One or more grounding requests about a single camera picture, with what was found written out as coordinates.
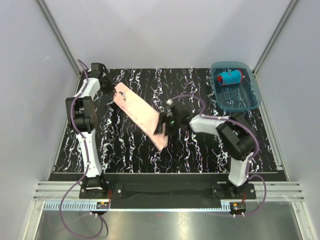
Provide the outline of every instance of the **red and blue toy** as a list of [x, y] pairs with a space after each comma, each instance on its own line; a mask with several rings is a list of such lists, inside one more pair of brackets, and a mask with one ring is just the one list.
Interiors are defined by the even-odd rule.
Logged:
[[222, 72], [218, 75], [218, 82], [221, 86], [226, 86], [226, 85], [233, 85], [233, 84], [239, 84], [242, 83], [244, 79], [244, 74], [242, 71], [234, 70], [230, 72]]

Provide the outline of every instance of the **pink cloth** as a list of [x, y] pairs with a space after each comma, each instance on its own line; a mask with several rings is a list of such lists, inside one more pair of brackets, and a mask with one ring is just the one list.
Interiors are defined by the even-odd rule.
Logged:
[[159, 113], [122, 82], [115, 86], [115, 90], [115, 103], [145, 132], [160, 151], [165, 148], [168, 145], [168, 136], [164, 133], [154, 135]]

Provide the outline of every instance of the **white wall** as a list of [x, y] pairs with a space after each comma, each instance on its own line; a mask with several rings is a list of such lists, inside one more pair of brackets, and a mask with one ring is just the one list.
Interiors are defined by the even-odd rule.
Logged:
[[0, 0], [0, 233], [21, 239], [76, 74], [35, 0]]
[[254, 68], [290, 0], [45, 0], [75, 58], [108, 68]]
[[258, 80], [292, 180], [320, 237], [320, 1], [300, 1]]

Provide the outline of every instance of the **metal floor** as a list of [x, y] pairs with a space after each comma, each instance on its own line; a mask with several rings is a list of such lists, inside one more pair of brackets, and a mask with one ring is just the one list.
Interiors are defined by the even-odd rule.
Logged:
[[[251, 212], [256, 202], [247, 203]], [[66, 223], [83, 236], [95, 235], [100, 221], [83, 211], [64, 211]], [[225, 212], [117, 212], [103, 215], [108, 225], [100, 237], [108, 240], [302, 240], [290, 202], [266, 202], [255, 215], [233, 218]], [[36, 234], [37, 240], [79, 239], [66, 230], [58, 211], [44, 210]]]

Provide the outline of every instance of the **transparent blue tray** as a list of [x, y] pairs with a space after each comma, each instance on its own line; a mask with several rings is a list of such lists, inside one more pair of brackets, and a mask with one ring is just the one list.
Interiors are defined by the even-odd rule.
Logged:
[[[241, 70], [244, 79], [242, 83], [221, 86], [218, 74]], [[215, 99], [218, 106], [226, 112], [246, 112], [256, 109], [261, 103], [260, 91], [251, 69], [242, 62], [222, 61], [211, 66], [211, 79]]]

